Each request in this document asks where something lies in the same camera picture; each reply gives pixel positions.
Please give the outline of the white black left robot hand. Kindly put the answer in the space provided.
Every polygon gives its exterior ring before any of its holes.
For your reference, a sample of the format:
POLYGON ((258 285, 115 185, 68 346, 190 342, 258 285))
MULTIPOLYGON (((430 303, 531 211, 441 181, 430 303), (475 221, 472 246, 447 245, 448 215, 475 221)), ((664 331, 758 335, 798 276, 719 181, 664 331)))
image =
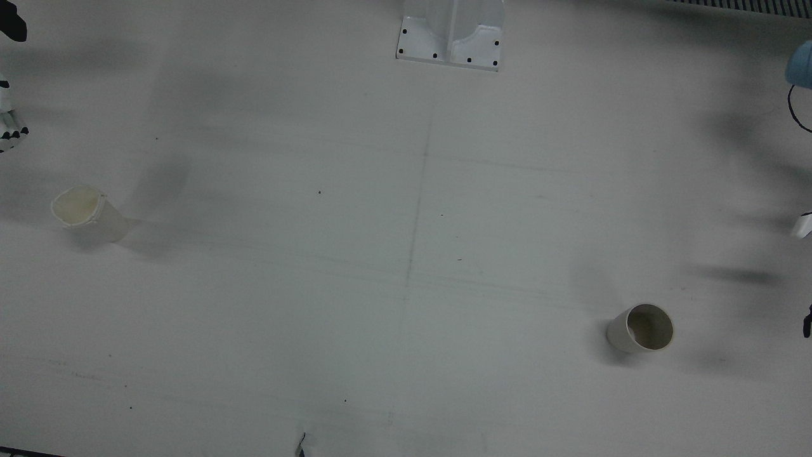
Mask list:
MULTIPOLYGON (((792 237, 804 239, 811 234, 811 212, 806 212, 797 218, 794 228, 792 229, 792 237)), ((809 305, 809 314, 803 319, 802 332, 804 338, 810 338, 811 335, 811 305, 809 305)))

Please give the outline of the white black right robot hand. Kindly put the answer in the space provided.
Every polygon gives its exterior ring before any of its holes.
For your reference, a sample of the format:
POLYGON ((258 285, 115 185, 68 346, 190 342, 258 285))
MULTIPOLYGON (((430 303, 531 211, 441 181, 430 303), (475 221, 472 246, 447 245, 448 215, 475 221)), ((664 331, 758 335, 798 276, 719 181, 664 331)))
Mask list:
POLYGON ((28 125, 13 106, 8 78, 1 74, 1 153, 20 145, 29 133, 28 125))

